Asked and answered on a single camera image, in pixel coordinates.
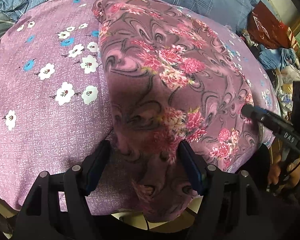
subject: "wall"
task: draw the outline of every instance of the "wall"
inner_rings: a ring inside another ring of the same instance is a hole
[[[283,23],[291,24],[298,16],[298,11],[291,0],[271,0]]]

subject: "black cable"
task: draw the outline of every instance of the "black cable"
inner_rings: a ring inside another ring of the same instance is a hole
[[[297,164],[297,166],[295,166],[295,167],[288,173],[288,175],[290,175],[291,173],[293,173],[293,172],[296,170],[296,168],[299,167],[299,165],[300,165],[300,162]]]
[[[146,224],[147,224],[147,230],[149,231],[150,230],[149,222],[148,222],[148,220],[146,220],[145,214],[143,214],[143,217],[144,217],[144,219],[146,221]]]

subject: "silver screw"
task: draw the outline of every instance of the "silver screw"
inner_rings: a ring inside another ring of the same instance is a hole
[[[48,175],[48,173],[47,173],[46,171],[41,171],[40,174],[39,174],[39,176],[40,176],[41,178],[44,178],[44,177],[47,176],[47,175]]]
[[[208,170],[209,171],[215,171],[217,168],[214,166],[214,165],[212,165],[212,164],[209,164],[208,165]]]
[[[248,177],[249,176],[249,172],[247,172],[247,171],[240,171],[240,173],[244,177]]]
[[[72,170],[73,170],[73,171],[79,171],[80,169],[81,169],[81,166],[80,166],[80,165],[72,166]]]

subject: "human hand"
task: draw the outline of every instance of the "human hand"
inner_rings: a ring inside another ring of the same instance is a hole
[[[279,163],[281,161],[281,155],[278,154],[274,157],[273,164],[270,167],[268,173],[268,183],[276,185],[279,182],[279,175],[281,173],[281,169]],[[293,163],[290,163],[287,167],[287,172],[292,171],[300,162],[300,159],[295,160]],[[287,183],[283,186],[285,188],[294,188],[300,180],[300,165],[296,168],[291,174]]]

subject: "floral fabric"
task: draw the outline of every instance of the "floral fabric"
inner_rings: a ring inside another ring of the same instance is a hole
[[[159,0],[39,5],[0,42],[0,198],[20,209],[41,171],[64,172],[109,138],[118,151],[87,198],[91,213],[175,218],[196,196],[180,140],[229,172],[271,143],[239,112],[276,111],[259,68],[234,33]]]

